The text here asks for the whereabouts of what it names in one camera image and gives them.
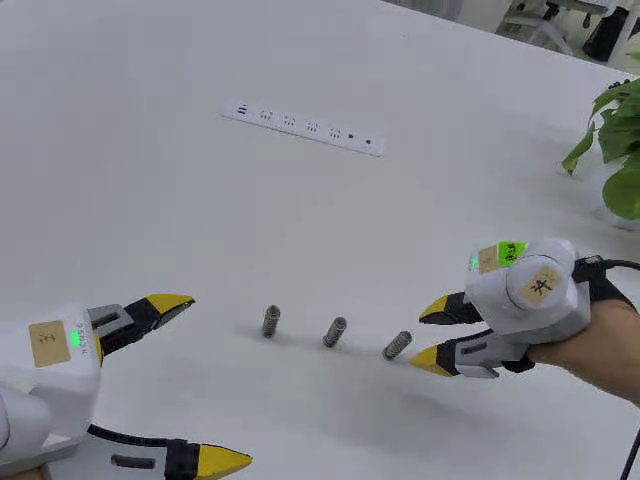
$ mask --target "human hand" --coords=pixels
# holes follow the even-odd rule
[[[17,473],[10,477],[2,477],[3,480],[42,480],[40,470],[29,470],[28,472]]]
[[[593,303],[587,328],[561,342],[532,345],[527,356],[640,407],[640,315],[621,300]]]

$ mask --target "white power strip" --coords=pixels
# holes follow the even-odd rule
[[[314,120],[304,115],[279,112],[272,108],[259,107],[241,100],[228,100],[222,107],[223,117],[260,125],[279,132],[328,143],[336,147],[367,153],[375,157],[382,155],[384,141],[381,137],[358,133],[327,122]]]

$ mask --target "metal spring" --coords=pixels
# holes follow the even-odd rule
[[[411,336],[411,332],[407,332],[406,330],[402,331],[398,335],[396,335],[396,338],[391,340],[389,345],[384,347],[382,355],[384,355],[384,358],[386,358],[387,360],[393,360],[398,355],[400,355],[400,352],[402,352],[402,350],[407,348],[412,340],[413,337]]]
[[[327,334],[322,337],[324,345],[328,348],[335,347],[346,329],[347,320],[344,317],[337,317],[329,327]]]
[[[280,309],[276,305],[271,305],[267,308],[267,311],[264,312],[264,322],[262,323],[263,337],[273,337],[273,334],[276,333],[278,320],[280,320]]]

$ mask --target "white tabletop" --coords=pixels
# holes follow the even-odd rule
[[[463,288],[474,245],[557,236],[638,260],[557,168],[619,72],[373,0],[7,0],[0,72],[3,316],[198,300],[108,359],[96,423],[250,452],[238,480],[620,471],[625,402],[547,367],[406,363],[482,328],[416,318]],[[229,96],[383,132],[385,155],[223,119]],[[636,276],[613,278],[640,302]],[[387,363],[402,329],[414,343]]]

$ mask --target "white device casing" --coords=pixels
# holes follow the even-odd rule
[[[70,359],[38,368],[29,326],[58,320]],[[71,342],[72,330],[78,346]],[[13,462],[38,466],[77,445],[91,423],[99,382],[93,328],[80,305],[30,321],[1,322],[0,441],[6,441],[0,444],[0,475],[13,473]]]
[[[480,274],[471,269],[465,290],[487,324],[512,343],[544,343],[568,338],[589,323],[589,285],[571,278],[578,258],[567,240],[532,242],[509,268]],[[539,304],[522,295],[523,288],[544,266],[558,284]]]

